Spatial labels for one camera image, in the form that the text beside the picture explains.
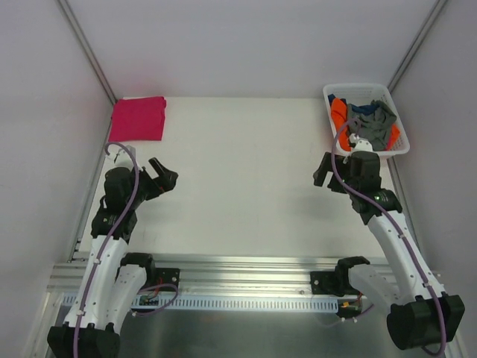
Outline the pink t shirt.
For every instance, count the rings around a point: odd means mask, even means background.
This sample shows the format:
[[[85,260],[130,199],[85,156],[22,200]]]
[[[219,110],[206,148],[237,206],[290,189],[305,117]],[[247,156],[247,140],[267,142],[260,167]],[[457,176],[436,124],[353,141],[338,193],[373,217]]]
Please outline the pink t shirt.
[[[161,141],[166,107],[162,96],[119,100],[113,106],[109,142]]]

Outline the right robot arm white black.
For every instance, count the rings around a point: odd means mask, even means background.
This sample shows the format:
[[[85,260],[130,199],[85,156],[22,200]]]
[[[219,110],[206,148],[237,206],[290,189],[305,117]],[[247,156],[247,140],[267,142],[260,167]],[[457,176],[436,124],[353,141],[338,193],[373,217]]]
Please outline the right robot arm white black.
[[[401,350],[422,348],[440,356],[457,333],[465,312],[423,259],[407,228],[396,195],[382,187],[379,156],[356,151],[324,154],[313,174],[315,186],[347,194],[352,208],[379,243],[396,283],[390,284],[363,256],[340,259],[332,271],[310,274],[312,291],[337,297],[361,293],[386,317],[388,333]],[[432,353],[430,345],[439,345]]]

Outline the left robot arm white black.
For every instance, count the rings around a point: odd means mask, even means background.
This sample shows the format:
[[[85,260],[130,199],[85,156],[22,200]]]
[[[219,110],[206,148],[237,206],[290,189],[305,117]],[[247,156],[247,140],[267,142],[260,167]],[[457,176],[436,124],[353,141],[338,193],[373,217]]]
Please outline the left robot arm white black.
[[[128,251],[139,205],[172,191],[178,179],[157,158],[148,162],[156,177],[145,168],[120,163],[105,174],[78,293],[63,323],[48,332],[55,357],[117,357],[121,328],[136,296],[178,293],[176,282],[159,278],[152,254]]]

